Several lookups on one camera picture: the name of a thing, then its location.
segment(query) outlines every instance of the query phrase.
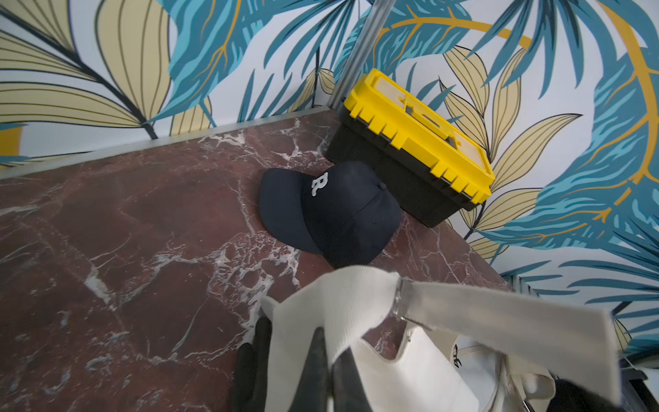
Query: cap brim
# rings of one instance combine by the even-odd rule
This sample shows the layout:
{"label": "cap brim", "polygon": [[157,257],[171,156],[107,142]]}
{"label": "cap brim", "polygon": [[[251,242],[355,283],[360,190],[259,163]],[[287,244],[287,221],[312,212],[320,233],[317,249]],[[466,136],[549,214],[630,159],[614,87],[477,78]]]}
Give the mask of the cap brim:
{"label": "cap brim", "polygon": [[300,193],[315,177],[295,170],[269,169],[261,180],[258,211],[268,232],[296,249],[316,254],[316,246],[304,222]]}

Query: wall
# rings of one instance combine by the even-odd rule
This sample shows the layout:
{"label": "wall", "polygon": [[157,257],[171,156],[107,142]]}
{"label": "wall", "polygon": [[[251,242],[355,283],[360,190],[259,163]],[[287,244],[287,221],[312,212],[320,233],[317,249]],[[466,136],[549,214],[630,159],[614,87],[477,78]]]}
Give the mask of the wall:
{"label": "wall", "polygon": [[0,0],[0,168],[322,105],[369,6]]}
{"label": "wall", "polygon": [[659,343],[657,22],[652,0],[398,0],[364,67],[486,149],[493,195],[455,230],[544,298],[614,312],[628,351]]}

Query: yellow toolbox lid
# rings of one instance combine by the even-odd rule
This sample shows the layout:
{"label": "yellow toolbox lid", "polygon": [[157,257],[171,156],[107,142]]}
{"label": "yellow toolbox lid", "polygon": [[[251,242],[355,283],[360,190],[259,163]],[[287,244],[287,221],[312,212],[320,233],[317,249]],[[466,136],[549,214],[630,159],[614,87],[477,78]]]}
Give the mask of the yellow toolbox lid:
{"label": "yellow toolbox lid", "polygon": [[410,153],[472,203],[492,194],[494,172],[485,150],[383,72],[362,76],[344,104],[352,118]]}

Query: black toolbox base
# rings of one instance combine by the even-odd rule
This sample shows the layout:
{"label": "black toolbox base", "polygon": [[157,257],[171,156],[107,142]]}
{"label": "black toolbox base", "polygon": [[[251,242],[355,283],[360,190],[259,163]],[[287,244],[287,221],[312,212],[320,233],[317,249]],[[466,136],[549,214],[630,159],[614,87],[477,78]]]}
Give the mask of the black toolbox base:
{"label": "black toolbox base", "polygon": [[451,189],[449,182],[431,175],[428,166],[395,149],[386,137],[376,136],[364,123],[349,115],[346,119],[346,114],[340,113],[342,124],[329,144],[327,159],[333,163],[360,160],[369,165],[401,208],[427,227],[437,226],[461,208],[476,207],[468,196]]}

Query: toolbox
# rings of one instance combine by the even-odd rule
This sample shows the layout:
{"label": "toolbox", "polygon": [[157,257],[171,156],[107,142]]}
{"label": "toolbox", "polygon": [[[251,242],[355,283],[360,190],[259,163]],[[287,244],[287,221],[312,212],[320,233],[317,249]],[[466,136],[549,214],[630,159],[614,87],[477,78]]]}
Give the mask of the toolbox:
{"label": "toolbox", "polygon": [[491,195],[494,172],[485,150],[382,72],[362,76],[339,118],[326,157],[368,164],[425,226]]}

